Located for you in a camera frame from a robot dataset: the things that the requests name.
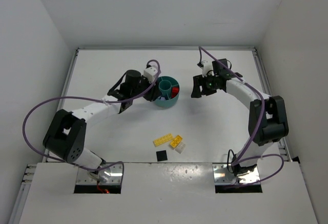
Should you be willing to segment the yellow lego brick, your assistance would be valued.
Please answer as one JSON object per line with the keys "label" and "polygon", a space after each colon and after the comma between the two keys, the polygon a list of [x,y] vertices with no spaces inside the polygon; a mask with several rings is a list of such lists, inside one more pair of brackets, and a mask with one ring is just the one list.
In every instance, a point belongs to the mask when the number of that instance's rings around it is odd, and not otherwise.
{"label": "yellow lego brick", "polygon": [[182,142],[182,137],[180,135],[177,135],[175,138],[172,139],[170,142],[170,147],[172,149],[175,149],[180,143]]}

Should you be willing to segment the aluminium frame rail right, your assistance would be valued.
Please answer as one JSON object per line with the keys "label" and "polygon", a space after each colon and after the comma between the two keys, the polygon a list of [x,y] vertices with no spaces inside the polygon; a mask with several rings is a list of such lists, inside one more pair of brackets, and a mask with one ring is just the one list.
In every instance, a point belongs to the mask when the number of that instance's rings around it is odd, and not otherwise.
{"label": "aluminium frame rail right", "polygon": [[262,104],[258,100],[251,102],[251,113],[260,119],[260,135],[256,136],[255,142],[260,145],[269,140],[282,143],[289,131],[284,100],[281,96],[272,96],[269,90],[265,90],[265,94],[268,97],[262,98]]}

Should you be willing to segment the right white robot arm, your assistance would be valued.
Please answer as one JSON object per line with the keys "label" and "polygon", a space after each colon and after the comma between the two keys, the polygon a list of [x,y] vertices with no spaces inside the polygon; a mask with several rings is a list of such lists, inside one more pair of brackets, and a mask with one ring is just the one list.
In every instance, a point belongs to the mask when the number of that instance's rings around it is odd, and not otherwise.
{"label": "right white robot arm", "polygon": [[243,76],[228,67],[227,59],[209,62],[201,60],[197,65],[202,73],[193,77],[192,98],[215,94],[217,90],[235,97],[249,111],[249,139],[233,156],[228,169],[235,176],[253,171],[257,161],[275,142],[289,133],[284,100],[281,96],[269,96],[246,82]]}

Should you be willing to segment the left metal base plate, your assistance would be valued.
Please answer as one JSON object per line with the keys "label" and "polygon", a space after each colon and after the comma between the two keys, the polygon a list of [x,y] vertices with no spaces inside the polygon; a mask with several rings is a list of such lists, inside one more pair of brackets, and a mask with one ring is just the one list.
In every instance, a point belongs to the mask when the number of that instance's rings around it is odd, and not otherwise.
{"label": "left metal base plate", "polygon": [[82,186],[95,186],[99,183],[101,186],[118,186],[122,183],[124,176],[124,164],[121,162],[106,163],[103,165],[110,166],[101,171],[86,171],[78,169],[76,184]]}

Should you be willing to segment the aluminium frame rail left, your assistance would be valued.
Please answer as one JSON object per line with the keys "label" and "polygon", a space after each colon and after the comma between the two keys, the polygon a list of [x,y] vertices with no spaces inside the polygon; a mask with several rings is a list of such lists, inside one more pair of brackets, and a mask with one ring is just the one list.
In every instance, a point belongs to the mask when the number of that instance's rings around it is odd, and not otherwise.
{"label": "aluminium frame rail left", "polygon": [[[75,60],[79,54],[80,47],[74,49],[72,56],[70,57],[69,65],[65,70],[65,78],[60,85],[60,95],[64,95],[67,89],[67,85],[71,76],[71,72],[73,71]],[[22,213],[24,210],[24,206],[28,197],[28,193],[30,191],[32,180],[34,173],[36,171],[37,164],[24,164],[24,173],[22,176],[20,183],[20,189],[16,196],[16,200],[14,206],[11,211],[10,218],[7,223],[19,223],[22,217]]]}

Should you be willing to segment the teal round divided container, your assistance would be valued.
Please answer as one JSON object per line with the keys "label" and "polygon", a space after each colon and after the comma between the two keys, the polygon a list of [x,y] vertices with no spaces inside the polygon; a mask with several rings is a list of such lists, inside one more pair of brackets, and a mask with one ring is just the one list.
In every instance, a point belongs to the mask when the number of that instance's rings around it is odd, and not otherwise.
{"label": "teal round divided container", "polygon": [[179,98],[179,93],[176,97],[171,97],[172,87],[178,87],[180,91],[179,83],[176,79],[170,76],[161,76],[158,78],[158,89],[159,89],[159,97],[166,97],[166,101],[158,100],[158,98],[154,101],[155,105],[161,108],[170,108],[174,106]]}

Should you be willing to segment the red arch lego brick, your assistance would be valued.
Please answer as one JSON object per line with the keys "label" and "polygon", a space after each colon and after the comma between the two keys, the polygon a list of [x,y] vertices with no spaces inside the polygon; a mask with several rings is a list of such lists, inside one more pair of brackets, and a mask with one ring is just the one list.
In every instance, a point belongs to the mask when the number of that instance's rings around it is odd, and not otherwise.
{"label": "red arch lego brick", "polygon": [[172,98],[176,97],[178,93],[179,93],[179,88],[178,87],[172,87],[171,97]]}

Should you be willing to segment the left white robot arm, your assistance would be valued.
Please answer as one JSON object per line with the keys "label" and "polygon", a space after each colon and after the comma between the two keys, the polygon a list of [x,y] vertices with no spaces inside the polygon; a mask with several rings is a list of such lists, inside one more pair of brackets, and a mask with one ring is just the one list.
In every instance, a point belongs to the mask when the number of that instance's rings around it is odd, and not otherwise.
{"label": "left white robot arm", "polygon": [[123,113],[134,98],[154,101],[160,96],[159,71],[147,66],[143,73],[128,70],[99,101],[73,111],[57,111],[43,146],[59,159],[88,171],[99,171],[105,161],[85,147],[87,130],[105,119]]}

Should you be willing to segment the white lego brick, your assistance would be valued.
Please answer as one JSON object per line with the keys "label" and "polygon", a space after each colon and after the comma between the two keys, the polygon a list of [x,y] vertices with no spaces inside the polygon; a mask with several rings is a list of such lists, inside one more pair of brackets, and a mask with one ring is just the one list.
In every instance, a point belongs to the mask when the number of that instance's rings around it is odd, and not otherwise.
{"label": "white lego brick", "polygon": [[175,148],[175,151],[178,152],[179,154],[181,154],[183,152],[183,150],[185,149],[186,144],[183,142],[180,142],[177,147]]}

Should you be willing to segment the black lego brick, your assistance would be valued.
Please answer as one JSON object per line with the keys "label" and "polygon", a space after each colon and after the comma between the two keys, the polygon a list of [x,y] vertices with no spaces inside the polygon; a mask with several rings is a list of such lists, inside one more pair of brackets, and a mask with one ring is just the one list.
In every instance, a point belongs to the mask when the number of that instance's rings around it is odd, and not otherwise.
{"label": "black lego brick", "polygon": [[156,151],[156,158],[158,162],[167,161],[168,160],[167,151],[166,150]]}

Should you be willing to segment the yellow lego plate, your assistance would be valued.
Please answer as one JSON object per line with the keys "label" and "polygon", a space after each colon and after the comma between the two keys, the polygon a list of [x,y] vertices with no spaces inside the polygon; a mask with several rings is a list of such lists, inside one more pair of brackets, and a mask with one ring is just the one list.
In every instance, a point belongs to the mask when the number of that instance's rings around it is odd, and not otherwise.
{"label": "yellow lego plate", "polygon": [[171,141],[172,139],[173,139],[173,135],[172,135],[172,133],[169,133],[169,134],[166,134],[166,135],[164,135],[160,138],[157,138],[157,139],[153,140],[153,144],[154,144],[155,147],[158,147],[160,145],[163,145],[163,144]]}

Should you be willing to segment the aluminium frame rail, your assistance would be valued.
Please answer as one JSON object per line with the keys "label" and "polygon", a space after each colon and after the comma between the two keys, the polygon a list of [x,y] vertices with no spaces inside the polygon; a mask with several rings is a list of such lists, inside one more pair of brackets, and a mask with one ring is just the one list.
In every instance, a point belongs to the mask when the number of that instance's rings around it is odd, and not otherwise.
{"label": "aluminium frame rail", "polygon": [[[79,54],[80,47],[74,49],[72,56],[70,57],[69,65],[65,70],[65,78],[60,85],[60,95],[64,95],[67,89],[67,85],[71,76],[71,72],[73,71],[75,60]],[[16,196],[16,200],[14,206],[11,211],[10,218],[7,223],[19,223],[22,217],[22,213],[24,210],[24,206],[28,197],[28,193],[30,191],[32,180],[34,173],[36,171],[37,164],[24,164],[24,173],[22,176],[20,183],[20,189]]]}
{"label": "aluminium frame rail", "polygon": [[260,145],[269,140],[282,143],[289,131],[284,100],[281,96],[272,96],[269,90],[265,90],[265,94],[268,97],[262,98],[262,104],[258,100],[251,102],[251,113],[260,119],[260,135],[256,136],[255,142]]}

